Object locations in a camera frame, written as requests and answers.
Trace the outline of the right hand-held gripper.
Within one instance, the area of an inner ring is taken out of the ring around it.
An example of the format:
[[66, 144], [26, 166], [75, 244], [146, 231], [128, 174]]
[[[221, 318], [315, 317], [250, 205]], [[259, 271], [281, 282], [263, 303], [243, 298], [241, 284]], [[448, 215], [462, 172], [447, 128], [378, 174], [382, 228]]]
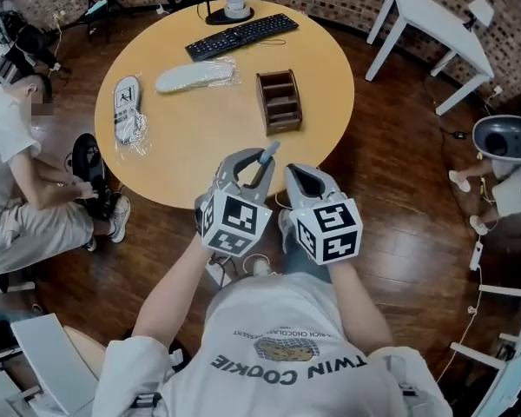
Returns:
[[359, 253], [363, 231], [355, 200], [337, 188], [320, 169], [288, 164], [284, 170], [289, 218], [296, 241], [318, 265], [352, 258]]

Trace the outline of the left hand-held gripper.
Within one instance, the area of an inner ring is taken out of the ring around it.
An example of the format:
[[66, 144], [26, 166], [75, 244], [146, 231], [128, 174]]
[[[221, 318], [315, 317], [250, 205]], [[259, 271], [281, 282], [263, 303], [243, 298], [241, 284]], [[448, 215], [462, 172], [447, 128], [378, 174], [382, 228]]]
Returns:
[[259, 162], [263, 152], [250, 148], [227, 156], [210, 189], [195, 199], [195, 225], [203, 246], [242, 257], [261, 239], [272, 211], [254, 201], [266, 200], [275, 162], [261, 164], [253, 180], [242, 186], [242, 193], [238, 185], [239, 173]]

